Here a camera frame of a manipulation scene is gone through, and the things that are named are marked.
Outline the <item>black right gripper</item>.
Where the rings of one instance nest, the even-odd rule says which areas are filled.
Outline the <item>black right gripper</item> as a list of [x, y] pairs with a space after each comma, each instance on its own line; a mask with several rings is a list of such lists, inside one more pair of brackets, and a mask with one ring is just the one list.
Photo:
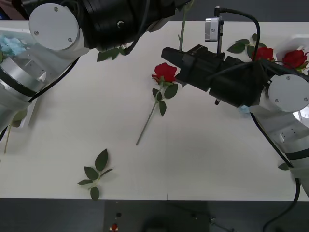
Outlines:
[[162, 50], [161, 58], [181, 69], [175, 75], [175, 81], [178, 84], [189, 84], [207, 92], [210, 88], [210, 76], [220, 70], [225, 53], [213, 53], [199, 44], [185, 54], [177, 49], [166, 47]]

